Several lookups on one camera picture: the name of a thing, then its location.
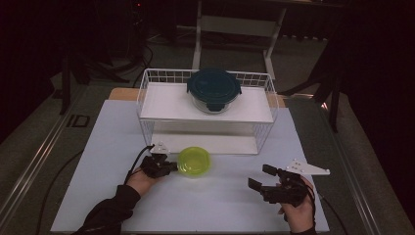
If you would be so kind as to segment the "white metal desk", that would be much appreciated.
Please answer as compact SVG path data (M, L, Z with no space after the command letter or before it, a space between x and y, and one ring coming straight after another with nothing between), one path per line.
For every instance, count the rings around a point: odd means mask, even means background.
M199 0L197 5L196 45L192 63L193 70L198 70L200 68L202 55L202 32L209 31L268 37L270 39L270 44L269 47L262 52L262 57L266 72L270 74L272 78L275 77L271 56L287 12L286 8L282 8L278 12L277 20L275 22L209 16L202 13L202 8L203 2L202 0Z

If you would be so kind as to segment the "person's right hand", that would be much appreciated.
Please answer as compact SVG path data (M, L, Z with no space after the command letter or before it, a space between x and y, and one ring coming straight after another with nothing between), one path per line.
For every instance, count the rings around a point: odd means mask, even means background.
M291 235L317 235L315 231L315 199L313 185L306 179L301 179L308 190L302 203L293 207L290 204L282 204L279 214L283 214L290 227Z

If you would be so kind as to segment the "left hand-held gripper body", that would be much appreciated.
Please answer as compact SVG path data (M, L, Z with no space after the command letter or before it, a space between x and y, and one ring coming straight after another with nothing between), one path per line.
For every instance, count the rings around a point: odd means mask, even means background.
M151 178L160 178L170 174L169 163L166 161L168 149L162 142L147 146L151 155L146 156L140 164L140 169Z

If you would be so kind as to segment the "round container with blue lid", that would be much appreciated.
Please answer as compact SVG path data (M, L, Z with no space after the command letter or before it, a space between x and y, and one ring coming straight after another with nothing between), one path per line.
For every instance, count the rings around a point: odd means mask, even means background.
M194 105L207 114L221 114L242 94L241 83L226 70L203 69L187 81Z

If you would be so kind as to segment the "aluminium rail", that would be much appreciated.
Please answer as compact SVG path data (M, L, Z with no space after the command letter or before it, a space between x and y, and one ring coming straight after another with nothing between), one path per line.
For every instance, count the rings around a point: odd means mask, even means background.
M358 179L355 175L348 156L346 149L344 148L339 135L334 132L332 125L326 120L326 125L329 128L332 138L334 139L335 146L340 154L340 161L344 178L347 183L347 187L351 197L353 198L355 207L359 213L360 220L362 221L367 235L381 235L381 231L376 221L374 214L372 213L370 206L367 201L367 197L364 194L362 187L359 185Z
M14 216L80 98L74 96L62 115L61 102L48 98L0 144L0 230Z

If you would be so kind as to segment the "black stand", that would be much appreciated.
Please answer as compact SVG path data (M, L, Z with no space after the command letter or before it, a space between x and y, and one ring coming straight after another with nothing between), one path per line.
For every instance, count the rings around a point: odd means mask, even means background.
M70 106L70 76L73 75L75 80L80 84L88 84L90 76L87 68L97 71L112 81L128 83L128 80L123 79L117 76L114 72L105 69L103 66L99 65L97 62L93 61L91 58L78 50L68 49L62 59L61 115L65 114Z
M315 103L322 105L331 98L329 108L329 124L335 133L338 132L337 117L340 98L340 88L344 71L341 68L341 57L331 49L325 49L311 71L307 81L294 86L291 89L281 91L280 95L292 96L314 84L319 84L312 95Z

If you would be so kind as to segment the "white wire shelf rack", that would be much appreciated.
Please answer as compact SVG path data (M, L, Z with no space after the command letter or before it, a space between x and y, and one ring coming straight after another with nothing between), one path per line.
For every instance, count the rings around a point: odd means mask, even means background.
M187 81L198 70L147 69L137 96L137 116L145 142L162 142L172 153L201 147L212 154L260 152L278 117L280 99L267 73L229 71L242 94L221 114L193 103Z

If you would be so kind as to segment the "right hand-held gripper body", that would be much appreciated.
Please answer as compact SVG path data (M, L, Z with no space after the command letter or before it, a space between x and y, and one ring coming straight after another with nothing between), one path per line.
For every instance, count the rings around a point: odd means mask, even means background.
M308 190L301 180L303 175L329 175L329 169L321 168L297 159L292 160L287 166L277 168L280 179L279 186L262 186L260 195L265 202L270 204L290 204L299 206L306 197Z

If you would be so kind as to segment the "small container with green lid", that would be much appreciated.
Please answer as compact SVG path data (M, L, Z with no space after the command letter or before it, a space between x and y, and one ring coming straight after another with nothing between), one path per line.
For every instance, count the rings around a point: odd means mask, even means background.
M201 147L188 147L177 158L178 171L189 177L199 177L210 170L210 153Z

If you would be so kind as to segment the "person's left hand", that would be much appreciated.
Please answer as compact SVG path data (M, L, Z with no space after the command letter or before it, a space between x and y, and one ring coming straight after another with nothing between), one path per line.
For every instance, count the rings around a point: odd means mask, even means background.
M140 196L146 195L150 189L161 181L161 177L149 177L140 167L133 170L126 181L126 185L133 188Z

